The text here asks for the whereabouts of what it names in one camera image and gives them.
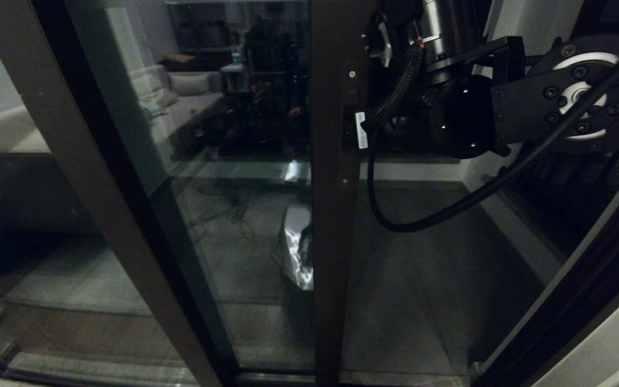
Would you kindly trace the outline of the brown framed sliding glass door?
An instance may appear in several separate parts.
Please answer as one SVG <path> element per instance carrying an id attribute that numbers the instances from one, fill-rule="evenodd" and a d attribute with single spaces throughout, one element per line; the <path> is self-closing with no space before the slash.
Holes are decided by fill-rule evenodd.
<path id="1" fill-rule="evenodd" d="M 122 220 L 105 231 L 128 276 L 202 385 L 316 385 L 339 387 L 346 326 L 347 281 L 353 243 L 359 156 L 342 150 L 346 100 L 361 101 L 348 71 L 361 73 L 364 60 L 355 49 L 357 32 L 372 2 L 300 0 L 309 20 L 310 180 L 313 220 L 314 291 L 311 311 L 313 368 L 277 365 L 240 367 L 221 309 L 214 299 L 211 268 L 199 256 L 178 206 L 169 169 L 148 134 L 114 37 L 107 8 L 120 0 L 64 0 L 73 35 L 83 49 L 78 75 L 88 85 L 72 91 L 93 92 L 96 102 L 77 98 L 83 118 L 126 208 Z M 130 225 L 140 264 L 165 282 L 167 296 L 148 288 L 150 275 L 125 258 L 127 237 L 120 222 Z"/>

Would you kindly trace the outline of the dark brown door jamb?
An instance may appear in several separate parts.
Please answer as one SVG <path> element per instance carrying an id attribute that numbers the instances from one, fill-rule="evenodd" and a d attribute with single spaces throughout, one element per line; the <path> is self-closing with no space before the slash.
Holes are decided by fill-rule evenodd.
<path id="1" fill-rule="evenodd" d="M 525 387 L 619 296 L 619 191 L 471 387 Z"/>

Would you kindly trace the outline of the brown framed fixed glass panel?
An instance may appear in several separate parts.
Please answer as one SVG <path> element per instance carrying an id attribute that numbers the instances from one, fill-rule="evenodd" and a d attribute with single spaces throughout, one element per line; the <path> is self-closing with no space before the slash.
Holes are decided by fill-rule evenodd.
<path id="1" fill-rule="evenodd" d="M 0 61 L 66 181 L 201 387 L 230 387 L 220 321 L 110 22 L 82 2 L 0 0 Z"/>

